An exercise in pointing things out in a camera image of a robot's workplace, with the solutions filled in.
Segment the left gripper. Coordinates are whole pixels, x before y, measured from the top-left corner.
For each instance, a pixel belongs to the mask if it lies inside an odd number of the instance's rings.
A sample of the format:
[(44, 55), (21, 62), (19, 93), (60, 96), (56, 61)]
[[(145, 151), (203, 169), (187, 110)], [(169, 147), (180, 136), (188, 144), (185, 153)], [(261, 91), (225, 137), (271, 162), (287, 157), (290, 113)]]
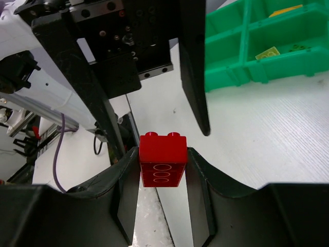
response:
[(61, 17), (33, 20), (32, 32), (95, 118), (113, 161), (125, 148), (108, 98), (137, 91), (142, 80), (172, 71), (170, 40), (177, 36), (182, 88), (200, 130), (210, 135), (205, 1), (61, 1), (59, 9), (68, 10), (71, 28), (86, 40), (95, 59), (91, 68)]

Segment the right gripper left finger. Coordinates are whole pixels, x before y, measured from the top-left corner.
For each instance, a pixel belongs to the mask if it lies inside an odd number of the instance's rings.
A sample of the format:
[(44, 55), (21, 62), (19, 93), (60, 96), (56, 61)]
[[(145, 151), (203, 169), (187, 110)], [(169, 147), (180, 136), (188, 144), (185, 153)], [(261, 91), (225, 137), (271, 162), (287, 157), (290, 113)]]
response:
[(1, 246), (129, 246), (140, 168), (138, 148), (61, 193), (48, 185), (1, 187)]

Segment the green compartment tray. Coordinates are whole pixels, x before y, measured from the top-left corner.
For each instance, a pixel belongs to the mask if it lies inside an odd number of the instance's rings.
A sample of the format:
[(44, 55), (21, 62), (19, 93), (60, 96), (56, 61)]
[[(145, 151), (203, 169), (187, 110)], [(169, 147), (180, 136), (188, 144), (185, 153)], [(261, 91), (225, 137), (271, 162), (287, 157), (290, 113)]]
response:
[[(311, 49), (289, 52), (294, 44)], [(273, 46), (280, 55), (255, 58)], [(206, 92), (327, 70), (328, 1), (235, 1), (206, 16)]]

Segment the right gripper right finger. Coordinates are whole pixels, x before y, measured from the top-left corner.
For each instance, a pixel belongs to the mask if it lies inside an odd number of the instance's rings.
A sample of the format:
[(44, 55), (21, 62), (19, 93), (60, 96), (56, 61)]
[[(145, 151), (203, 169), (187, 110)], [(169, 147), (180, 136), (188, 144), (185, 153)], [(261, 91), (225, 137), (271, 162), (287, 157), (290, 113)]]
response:
[(328, 246), (328, 185), (269, 183), (253, 189), (188, 149), (194, 246)]

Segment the yellow rectangular lego brick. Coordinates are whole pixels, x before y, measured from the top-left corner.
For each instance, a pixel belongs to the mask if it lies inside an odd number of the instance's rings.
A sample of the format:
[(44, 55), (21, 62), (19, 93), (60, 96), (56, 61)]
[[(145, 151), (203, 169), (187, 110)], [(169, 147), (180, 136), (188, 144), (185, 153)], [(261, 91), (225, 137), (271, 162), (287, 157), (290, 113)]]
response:
[(287, 12), (290, 12), (292, 10), (295, 10), (295, 9), (298, 9), (298, 8), (301, 8), (301, 7), (303, 7), (303, 5), (296, 5), (296, 6), (284, 8), (284, 9), (281, 9), (281, 10), (277, 10), (277, 11), (274, 11), (269, 17), (274, 17), (274, 16), (277, 16), (277, 15), (280, 15), (280, 14), (283, 14), (283, 13), (287, 13)]

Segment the green lego brick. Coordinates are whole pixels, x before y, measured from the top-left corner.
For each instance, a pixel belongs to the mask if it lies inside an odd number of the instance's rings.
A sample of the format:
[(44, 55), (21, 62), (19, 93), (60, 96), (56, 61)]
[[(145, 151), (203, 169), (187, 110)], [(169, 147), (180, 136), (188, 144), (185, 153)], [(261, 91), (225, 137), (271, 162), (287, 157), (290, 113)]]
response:
[(299, 44), (294, 44), (292, 48), (289, 50), (289, 52), (294, 52), (294, 51), (299, 51), (299, 50), (306, 50), (306, 49), (311, 49), (309, 46), (304, 46), (304, 45), (299, 45)]

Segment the red lego brick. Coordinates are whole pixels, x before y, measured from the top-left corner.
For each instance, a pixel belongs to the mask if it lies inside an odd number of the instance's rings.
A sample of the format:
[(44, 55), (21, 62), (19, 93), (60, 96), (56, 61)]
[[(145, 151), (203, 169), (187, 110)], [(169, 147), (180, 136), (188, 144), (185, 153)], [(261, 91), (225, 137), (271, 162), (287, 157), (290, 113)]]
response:
[(178, 187), (188, 162), (187, 139), (177, 132), (140, 136), (139, 164), (144, 187)]

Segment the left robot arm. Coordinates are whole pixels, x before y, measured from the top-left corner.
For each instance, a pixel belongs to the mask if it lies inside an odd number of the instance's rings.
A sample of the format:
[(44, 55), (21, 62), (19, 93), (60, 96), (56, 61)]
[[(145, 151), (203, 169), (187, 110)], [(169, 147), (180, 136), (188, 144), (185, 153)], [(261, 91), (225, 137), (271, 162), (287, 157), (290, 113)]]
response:
[(1, 96), (55, 120), (59, 113), (125, 154), (110, 99), (173, 69), (203, 135), (205, 1), (1, 1)]

